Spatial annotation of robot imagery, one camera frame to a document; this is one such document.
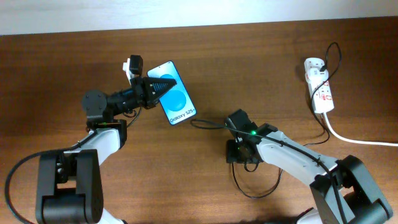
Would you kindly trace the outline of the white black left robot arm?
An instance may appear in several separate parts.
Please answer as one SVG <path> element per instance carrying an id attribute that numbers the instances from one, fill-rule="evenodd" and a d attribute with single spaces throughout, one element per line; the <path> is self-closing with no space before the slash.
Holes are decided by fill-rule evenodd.
<path id="1" fill-rule="evenodd" d="M 39 159 L 36 220 L 39 223 L 122 223 L 104 208 L 100 165 L 127 140 L 127 122 L 116 115 L 151 109 L 177 82 L 134 77 L 131 87 L 107 95 L 87 91 L 81 101 L 88 135 L 74 146 Z"/>

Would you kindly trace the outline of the blue Galaxy smartphone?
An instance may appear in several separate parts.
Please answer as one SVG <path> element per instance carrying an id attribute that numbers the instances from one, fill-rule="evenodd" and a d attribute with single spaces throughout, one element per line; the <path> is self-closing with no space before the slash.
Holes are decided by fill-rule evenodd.
<path id="1" fill-rule="evenodd" d="M 147 72 L 151 78 L 173 78 L 177 84 L 160 98 L 165 115 L 173 126 L 196 115 L 197 110 L 173 61 L 168 61 Z"/>

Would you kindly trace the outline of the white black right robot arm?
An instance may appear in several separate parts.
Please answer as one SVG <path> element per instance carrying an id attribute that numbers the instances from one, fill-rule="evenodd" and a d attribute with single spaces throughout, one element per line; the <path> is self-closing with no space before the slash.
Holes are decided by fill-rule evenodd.
<path id="1" fill-rule="evenodd" d="M 224 128 L 234 137 L 228 147 L 237 162 L 277 166 L 310 188 L 316 207 L 299 223 L 384 223 L 392 218 L 392 207 L 357 157 L 319 154 L 269 124 L 227 121 Z"/>

